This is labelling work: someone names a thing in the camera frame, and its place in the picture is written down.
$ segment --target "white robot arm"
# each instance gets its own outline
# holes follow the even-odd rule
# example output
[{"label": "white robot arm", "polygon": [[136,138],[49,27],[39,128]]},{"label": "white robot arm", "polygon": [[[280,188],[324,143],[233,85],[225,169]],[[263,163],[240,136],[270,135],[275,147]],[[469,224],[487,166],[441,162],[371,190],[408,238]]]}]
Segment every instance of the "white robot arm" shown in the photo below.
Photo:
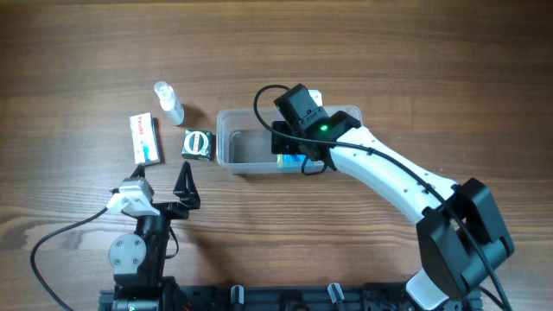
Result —
[{"label": "white robot arm", "polygon": [[[286,90],[274,103],[292,136],[272,129],[258,114],[257,99],[269,88]],[[405,291],[420,309],[434,310],[449,298],[463,299],[514,252],[495,200],[483,183],[473,178],[459,185],[418,167],[382,144],[359,120],[343,111],[329,116],[305,86],[262,88],[254,99],[254,112],[287,149],[296,144],[296,152],[311,161],[323,161],[326,167],[362,181],[416,226],[423,269],[406,283]],[[461,225],[459,231],[452,218]]]},{"label": "white robot arm", "polygon": [[[350,129],[338,139],[338,142],[364,145],[385,152],[417,175],[424,176],[426,182],[432,185],[442,197],[449,198],[454,193],[452,186],[457,184],[455,181],[420,168],[385,146],[364,126],[358,129]],[[423,186],[417,184],[411,176],[382,157],[368,155],[361,150],[346,147],[330,149],[330,155],[334,165],[340,172],[351,175],[365,183],[387,199],[413,225],[423,219],[424,208],[436,209],[442,204],[436,197],[429,194]],[[412,300],[424,310],[434,310],[448,299],[448,296],[443,294],[429,279],[424,269],[417,272],[407,282],[406,291]]]}]

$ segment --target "clear plastic container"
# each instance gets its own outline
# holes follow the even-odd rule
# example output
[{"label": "clear plastic container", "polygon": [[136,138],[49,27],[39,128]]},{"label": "clear plastic container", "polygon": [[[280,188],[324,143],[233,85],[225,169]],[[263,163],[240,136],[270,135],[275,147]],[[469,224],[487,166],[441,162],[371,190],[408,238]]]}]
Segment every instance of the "clear plastic container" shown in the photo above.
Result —
[{"label": "clear plastic container", "polygon": [[[344,111],[363,123],[357,106],[325,106],[329,116]],[[276,108],[259,109],[267,124],[283,121]],[[234,109],[217,116],[217,162],[234,174],[300,173],[302,162],[278,162],[270,152],[271,133],[257,120],[253,109]],[[322,162],[308,162],[306,172],[321,170]]]}]

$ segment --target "box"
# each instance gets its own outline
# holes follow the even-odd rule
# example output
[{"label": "box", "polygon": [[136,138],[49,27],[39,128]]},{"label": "box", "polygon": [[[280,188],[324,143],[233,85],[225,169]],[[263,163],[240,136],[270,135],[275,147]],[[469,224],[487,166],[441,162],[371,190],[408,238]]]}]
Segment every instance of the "box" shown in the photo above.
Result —
[{"label": "box", "polygon": [[[344,111],[361,124],[363,118],[357,106],[326,106],[328,115]],[[283,121],[276,108],[259,109],[267,124]],[[257,120],[253,109],[221,111],[217,116],[217,162],[234,174],[301,173],[302,162],[279,160],[270,151],[271,133]],[[306,171],[317,171],[322,162],[308,162]]]},{"label": "box", "polygon": [[182,157],[185,159],[211,159],[213,134],[209,130],[186,130],[182,144]]},{"label": "box", "polygon": [[158,163],[160,157],[152,115],[144,113],[130,117],[129,120],[135,152],[135,164]]}]

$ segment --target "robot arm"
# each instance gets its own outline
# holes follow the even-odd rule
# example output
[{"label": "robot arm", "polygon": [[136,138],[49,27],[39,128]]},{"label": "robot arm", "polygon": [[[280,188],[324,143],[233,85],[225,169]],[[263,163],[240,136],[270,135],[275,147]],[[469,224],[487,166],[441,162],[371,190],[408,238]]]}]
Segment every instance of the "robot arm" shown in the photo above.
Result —
[{"label": "robot arm", "polygon": [[[449,198],[454,193],[452,186],[457,184],[455,181],[434,175],[428,170],[418,167],[415,163],[386,147],[364,126],[358,129],[350,129],[340,136],[337,141],[363,144],[366,147],[385,152],[417,175],[424,176],[424,180],[432,185],[442,197]],[[423,186],[417,185],[417,182],[411,176],[382,157],[368,155],[361,150],[338,146],[330,149],[330,155],[335,167],[340,172],[360,180],[387,199],[413,225],[416,225],[423,218],[424,208],[436,209],[441,205],[440,201],[426,192]]]},{"label": "robot arm", "polygon": [[[329,116],[308,95],[305,86],[288,90],[275,100],[275,105],[294,137],[304,138],[297,152],[362,181],[416,226],[423,269],[406,283],[405,291],[419,308],[433,310],[448,298],[463,299],[487,278],[486,267],[474,247],[482,250],[492,269],[514,252],[514,244],[495,200],[483,183],[473,178],[458,185],[418,167],[379,142],[345,112]],[[422,177],[428,185],[419,184],[396,163],[367,152],[367,149],[346,147],[344,143],[386,154]],[[445,199],[451,211],[465,220],[476,245],[467,241],[462,230],[454,229],[450,222],[452,215],[427,191],[429,185]]]},{"label": "robot arm", "polygon": [[143,166],[131,178],[113,189],[108,210],[124,213],[137,220],[134,233],[117,238],[110,247],[109,260],[116,282],[112,302],[107,310],[183,310],[187,297],[179,290],[175,278],[163,276],[169,234],[174,219],[188,219],[191,210],[200,208],[190,164],[184,162],[173,194],[178,201],[154,203],[154,190],[145,179]]}]

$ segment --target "white bottle cap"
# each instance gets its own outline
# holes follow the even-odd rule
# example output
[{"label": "white bottle cap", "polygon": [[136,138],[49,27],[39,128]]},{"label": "white bottle cap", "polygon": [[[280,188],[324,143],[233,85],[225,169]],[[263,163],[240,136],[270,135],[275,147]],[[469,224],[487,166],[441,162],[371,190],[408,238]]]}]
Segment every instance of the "white bottle cap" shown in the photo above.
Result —
[{"label": "white bottle cap", "polygon": [[180,125],[184,121],[184,108],[173,91],[173,87],[163,81],[154,86],[159,102],[165,114],[174,125]]}]

